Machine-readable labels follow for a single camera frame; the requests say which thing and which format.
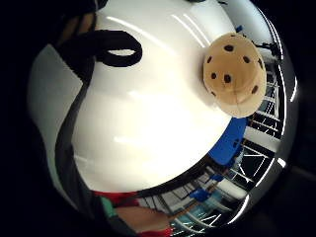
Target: black strap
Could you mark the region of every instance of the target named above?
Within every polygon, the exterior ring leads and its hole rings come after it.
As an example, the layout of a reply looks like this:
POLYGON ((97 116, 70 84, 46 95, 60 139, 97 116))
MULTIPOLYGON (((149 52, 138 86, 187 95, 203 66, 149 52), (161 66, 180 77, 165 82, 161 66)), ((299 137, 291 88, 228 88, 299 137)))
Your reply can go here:
POLYGON ((109 66, 126 67, 137 63, 142 56, 141 44, 130 34, 122 31, 99 30, 70 39, 58 48, 61 57, 71 67, 77 61, 96 56, 109 66), (116 55, 110 50, 130 49, 131 55, 116 55))
POLYGON ((136 233, 117 215, 106 217, 100 197, 96 197, 87 187, 74 160, 71 137, 80 106, 86 97, 88 85, 83 84, 68 114, 62 123, 55 144, 55 166, 63 189, 74 202, 78 210, 103 225, 107 221, 116 232, 125 236, 136 236, 136 233))

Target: white surface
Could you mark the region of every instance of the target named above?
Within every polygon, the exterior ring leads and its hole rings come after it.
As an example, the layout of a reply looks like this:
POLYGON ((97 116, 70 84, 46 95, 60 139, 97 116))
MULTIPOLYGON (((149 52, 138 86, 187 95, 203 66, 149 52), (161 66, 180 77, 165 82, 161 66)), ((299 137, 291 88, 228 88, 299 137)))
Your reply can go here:
POLYGON ((273 152, 277 152, 279 147, 279 139, 250 126, 246 126, 244 138, 255 142, 256 144, 261 145, 273 152))
POLYGON ((97 63, 73 134, 79 172, 92 190, 152 188, 190 169, 229 123, 202 84, 201 42, 234 28, 217 1, 173 0, 110 0, 98 28, 130 33, 143 57, 97 63))
POLYGON ((227 179, 223 179, 221 182, 219 182, 217 187, 236 199, 242 199, 247 194, 246 191, 234 185, 227 179))
POLYGON ((55 144, 61 124, 81 85, 80 79, 50 45, 34 61, 28 85, 28 109, 43 139, 53 185, 74 207, 57 178, 55 144))

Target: ball hole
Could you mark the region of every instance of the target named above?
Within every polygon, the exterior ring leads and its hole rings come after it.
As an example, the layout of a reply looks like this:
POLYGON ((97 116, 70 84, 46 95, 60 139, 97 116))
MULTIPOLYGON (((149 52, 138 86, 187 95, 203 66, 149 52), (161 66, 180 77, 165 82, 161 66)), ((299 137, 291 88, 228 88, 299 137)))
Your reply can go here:
POLYGON ((208 58, 207 63, 209 63, 209 62, 210 62, 210 60, 211 60, 211 56, 208 58))
POLYGON ((260 58, 258 59, 258 62, 259 62, 261 69, 264 69, 263 61, 260 58))
POLYGON ((224 75, 224 81, 225 81, 225 83, 230 83, 231 82, 231 76, 228 75, 228 74, 225 74, 224 75))
POLYGON ((252 94, 255 94, 258 91, 258 86, 254 86, 253 90, 251 91, 252 94))
POLYGON ((226 50, 226 51, 233 51, 234 50, 234 46, 233 45, 226 45, 225 47, 224 47, 224 49, 226 50))
POLYGON ((250 59, 249 59, 248 56, 244 56, 243 59, 244 59, 244 61, 245 61, 246 63, 249 63, 249 62, 250 62, 250 59))

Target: red object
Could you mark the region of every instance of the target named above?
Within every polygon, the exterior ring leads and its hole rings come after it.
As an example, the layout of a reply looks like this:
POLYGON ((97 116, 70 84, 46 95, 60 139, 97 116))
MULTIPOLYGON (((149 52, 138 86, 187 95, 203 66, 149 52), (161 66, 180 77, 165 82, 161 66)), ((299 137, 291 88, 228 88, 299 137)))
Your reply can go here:
MULTIPOLYGON (((136 195, 136 192, 130 192, 130 193, 104 193, 104 192, 98 192, 94 191, 94 194, 96 196, 101 196, 104 198, 107 198, 111 201, 112 204, 117 205, 124 201, 126 198, 132 197, 136 195)), ((120 206, 139 206, 138 200, 132 199, 131 201, 120 205, 120 206)), ((170 237, 172 234, 172 229, 168 228, 165 230, 160 230, 160 231, 146 231, 142 233, 138 233, 139 237, 170 237)))
POLYGON ((146 231, 139 233, 139 237, 170 237, 172 234, 172 229, 168 228, 160 231, 146 231))
MULTIPOLYGON (((98 192, 94 191, 96 196, 101 196, 108 198, 112 204, 117 205, 124 201, 126 198, 132 197, 136 195, 136 192, 130 192, 130 193, 104 193, 104 192, 98 192)), ((132 199, 131 201, 121 205, 121 206, 139 206, 139 202, 137 199, 132 199)))

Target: black fabric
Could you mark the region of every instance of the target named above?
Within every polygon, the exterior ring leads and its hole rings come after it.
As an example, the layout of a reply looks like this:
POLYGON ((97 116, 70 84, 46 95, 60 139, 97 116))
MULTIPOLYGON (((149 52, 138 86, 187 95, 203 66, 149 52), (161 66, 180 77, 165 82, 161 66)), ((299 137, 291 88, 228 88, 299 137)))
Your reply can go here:
POLYGON ((70 20, 69 17, 63 16, 60 18, 58 23, 54 24, 51 32, 48 34, 48 43, 56 45, 63 29, 66 27, 67 22, 70 20))
POLYGON ((61 57, 75 68, 78 61, 96 55, 97 60, 109 66, 126 67, 141 59, 141 44, 123 31, 99 30, 70 39, 58 48, 61 57), (131 55, 116 55, 110 50, 130 49, 131 55))
POLYGON ((93 196, 78 172, 71 144, 75 121, 87 89, 87 85, 82 86, 60 128, 55 145, 55 165, 58 178, 67 195, 81 212, 94 217, 90 207, 93 196))
POLYGON ((92 78, 94 57, 97 56, 100 61, 110 66, 131 66, 141 59, 141 45, 126 32, 92 31, 66 41, 57 50, 68 66, 83 81, 83 86, 62 123, 55 144, 55 166, 61 186, 80 212, 96 219, 101 224, 107 221, 120 234, 136 236, 136 233, 118 216, 106 217, 100 198, 93 195, 79 174, 71 138, 80 106, 92 78), (109 50, 120 49, 134 50, 134 54, 118 56, 109 52, 109 50))
POLYGON ((99 9, 104 8, 107 5, 107 2, 108 0, 80 0, 75 1, 75 3, 72 1, 63 1, 65 4, 64 14, 69 17, 75 17, 86 13, 96 12, 99 9))

